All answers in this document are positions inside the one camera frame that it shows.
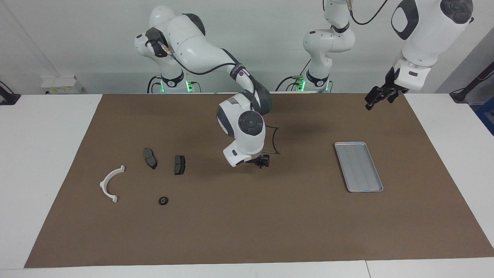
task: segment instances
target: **white plastic bracket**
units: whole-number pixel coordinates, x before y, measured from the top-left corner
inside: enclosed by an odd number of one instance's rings
[[[114,175],[123,173],[124,171],[125,171],[125,166],[122,165],[122,166],[120,166],[120,168],[111,171],[108,175],[106,175],[105,179],[99,183],[99,187],[101,187],[101,189],[103,189],[103,193],[105,193],[106,196],[110,197],[114,203],[117,202],[118,197],[115,195],[109,194],[108,191],[106,190],[106,186],[108,185],[108,182],[110,181],[111,178],[113,178]]]

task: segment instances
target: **brown paper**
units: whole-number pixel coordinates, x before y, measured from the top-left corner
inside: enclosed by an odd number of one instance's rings
[[[274,95],[282,154],[262,170],[223,157],[227,97],[104,95],[25,267],[494,256],[404,97],[367,111],[361,94]],[[383,192],[346,190],[337,141],[367,143]],[[99,183],[120,165],[113,203]]]

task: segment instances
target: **black tool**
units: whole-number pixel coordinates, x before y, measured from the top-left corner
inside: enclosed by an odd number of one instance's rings
[[[183,175],[185,172],[185,156],[175,156],[175,175]]]
[[[399,95],[408,93],[409,89],[395,84],[395,79],[399,73],[400,69],[395,73],[394,68],[391,68],[386,74],[384,85],[381,87],[374,86],[372,88],[365,97],[367,110],[370,111],[381,100],[387,99],[389,103],[393,103]]]
[[[156,161],[156,158],[154,158],[152,149],[144,149],[144,159],[146,159],[146,163],[149,165],[149,167],[151,167],[153,170],[156,169],[158,162]]]
[[[252,159],[249,161],[246,161],[246,163],[254,163],[255,165],[259,166],[259,169],[262,169],[262,167],[268,167],[269,168],[269,155],[261,155],[257,157],[256,159]]]
[[[168,197],[160,197],[160,205],[164,206],[166,204],[168,204]]]

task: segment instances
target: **power outlet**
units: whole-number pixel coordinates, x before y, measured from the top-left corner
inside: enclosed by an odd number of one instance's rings
[[[44,94],[79,94],[82,84],[75,76],[43,77],[41,89]]]

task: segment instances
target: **silver tray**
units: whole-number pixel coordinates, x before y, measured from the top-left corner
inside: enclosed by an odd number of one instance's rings
[[[346,187],[350,192],[383,191],[371,154],[364,142],[334,143]]]

